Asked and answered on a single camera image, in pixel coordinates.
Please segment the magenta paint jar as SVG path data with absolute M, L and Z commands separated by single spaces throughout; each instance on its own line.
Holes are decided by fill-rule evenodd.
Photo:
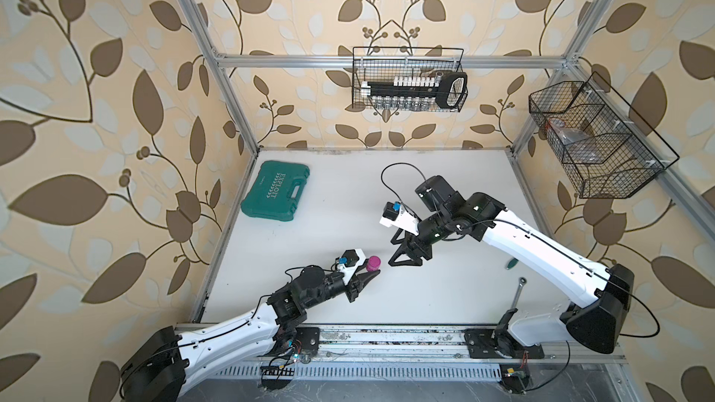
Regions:
M 368 272 L 379 271 L 381 267 L 381 259 L 377 256 L 370 256 L 366 262 L 366 270 Z

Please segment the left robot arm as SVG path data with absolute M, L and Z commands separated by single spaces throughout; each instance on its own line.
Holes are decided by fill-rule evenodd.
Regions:
M 303 348 L 297 329 L 307 320 L 308 309 L 341 295 L 352 303 L 379 274 L 369 260 L 335 270 L 307 266 L 241 316 L 196 331 L 160 329 L 122 367 L 119 396 L 125 401 L 176 401 L 244 359 L 292 357 Z

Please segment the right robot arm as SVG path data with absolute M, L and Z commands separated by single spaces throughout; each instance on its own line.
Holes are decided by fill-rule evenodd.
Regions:
M 566 305 L 539 315 L 519 314 L 510 307 L 492 331 L 473 331 L 476 345 L 487 355 L 543 357 L 542 344 L 577 342 L 588 350 L 609 355 L 632 302 L 634 275 L 623 265 L 593 262 L 525 223 L 502 202 L 474 193 L 463 198 L 437 175 L 415 193 L 430 210 L 422 220 L 400 201 L 385 204 L 380 220 L 398 231 L 390 265 L 420 266 L 433 257 L 433 245 L 451 235 L 471 237 L 508 253 L 562 291 Z

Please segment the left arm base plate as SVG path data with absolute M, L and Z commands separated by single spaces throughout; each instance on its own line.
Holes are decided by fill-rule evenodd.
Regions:
M 273 340 L 275 344 L 268 355 L 277 357 L 288 353 L 300 357 L 314 357 L 320 348 L 320 329 L 316 327 L 280 328 Z

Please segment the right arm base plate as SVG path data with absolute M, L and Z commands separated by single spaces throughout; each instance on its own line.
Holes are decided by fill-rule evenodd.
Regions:
M 508 333 L 497 334 L 495 329 L 466 329 L 464 340 L 472 359 L 543 359 L 546 355 L 540 345 L 523 346 Z

